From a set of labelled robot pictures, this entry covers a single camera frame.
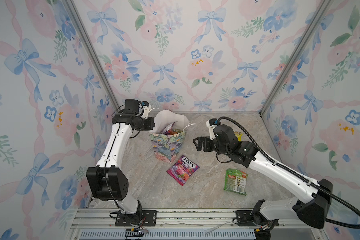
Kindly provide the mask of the magenta Fox's candy packet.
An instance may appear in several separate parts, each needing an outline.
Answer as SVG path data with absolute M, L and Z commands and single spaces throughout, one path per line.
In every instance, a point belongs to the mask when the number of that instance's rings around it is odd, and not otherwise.
M 179 160 L 167 170 L 167 173 L 175 179 L 179 185 L 184 186 L 199 168 L 199 165 L 192 162 L 185 155 L 182 155 Z

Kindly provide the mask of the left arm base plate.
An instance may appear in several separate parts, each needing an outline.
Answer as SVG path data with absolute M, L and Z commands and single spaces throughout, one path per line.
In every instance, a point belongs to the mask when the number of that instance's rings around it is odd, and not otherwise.
M 116 227 L 155 227 L 157 222 L 156 210 L 138 210 L 135 214 L 127 215 L 121 211 L 115 217 Z

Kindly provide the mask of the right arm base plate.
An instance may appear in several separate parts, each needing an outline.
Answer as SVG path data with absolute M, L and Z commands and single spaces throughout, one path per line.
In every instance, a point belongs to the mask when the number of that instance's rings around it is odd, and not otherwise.
M 267 220 L 260 213 L 252 213 L 252 210 L 237 210 L 235 211 L 233 223 L 240 227 L 278 227 L 278 220 Z

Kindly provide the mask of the purple snack packet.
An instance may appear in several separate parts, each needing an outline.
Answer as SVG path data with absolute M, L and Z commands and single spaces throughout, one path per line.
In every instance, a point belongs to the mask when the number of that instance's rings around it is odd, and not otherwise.
M 171 136 L 171 135 L 176 135 L 182 132 L 181 129 L 176 129 L 175 128 L 175 123 L 173 122 L 171 124 L 168 124 L 162 131 L 161 134 L 162 135 L 167 135 L 167 136 Z

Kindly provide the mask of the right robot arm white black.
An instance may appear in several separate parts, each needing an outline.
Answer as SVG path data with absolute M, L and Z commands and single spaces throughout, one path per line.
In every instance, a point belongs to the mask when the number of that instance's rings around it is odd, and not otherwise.
M 209 126 L 208 137 L 197 137 L 193 143 L 197 151 L 216 152 L 229 157 L 231 162 L 257 171 L 293 194 L 293 198 L 281 201 L 259 200 L 253 207 L 249 220 L 257 226 L 283 220 L 300 220 L 306 225 L 322 229 L 331 205 L 331 198 L 314 188 L 313 184 L 331 191 L 327 180 L 306 178 L 261 151 L 253 142 L 239 141 L 233 129 L 227 125 Z

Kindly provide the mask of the green snack packet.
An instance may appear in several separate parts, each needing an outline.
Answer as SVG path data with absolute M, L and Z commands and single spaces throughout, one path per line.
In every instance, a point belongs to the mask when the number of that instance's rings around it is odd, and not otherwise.
M 248 174 L 237 169 L 227 169 L 224 190 L 246 196 Z

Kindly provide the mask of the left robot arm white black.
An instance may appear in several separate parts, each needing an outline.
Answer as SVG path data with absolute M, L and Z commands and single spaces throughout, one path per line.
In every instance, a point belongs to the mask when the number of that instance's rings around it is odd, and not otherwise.
M 95 167 L 87 169 L 86 177 L 95 199 L 114 201 L 121 213 L 135 215 L 140 202 L 129 191 L 129 181 L 122 172 L 122 160 L 133 131 L 151 131 L 154 118 L 149 117 L 152 106 L 135 99 L 125 100 L 123 109 L 112 114 L 112 132 L 100 160 Z

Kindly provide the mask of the yellow snack packet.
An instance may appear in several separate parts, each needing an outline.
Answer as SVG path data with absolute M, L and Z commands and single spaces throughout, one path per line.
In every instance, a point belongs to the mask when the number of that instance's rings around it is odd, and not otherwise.
M 242 132 L 235 132 L 235 136 L 239 142 L 243 141 L 243 139 L 244 139 L 243 135 L 244 135 L 244 133 L 242 133 Z

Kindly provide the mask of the floral paper gift bag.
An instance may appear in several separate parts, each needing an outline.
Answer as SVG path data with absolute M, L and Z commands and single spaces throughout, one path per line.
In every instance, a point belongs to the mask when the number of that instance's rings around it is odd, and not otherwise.
M 176 135 L 162 135 L 161 131 L 173 122 L 176 129 L 181 129 L 182 132 Z M 184 115 L 175 114 L 169 110 L 160 111 L 155 116 L 155 127 L 149 131 L 152 147 L 155 152 L 155 157 L 163 162 L 172 163 L 186 139 L 187 130 L 193 126 Z

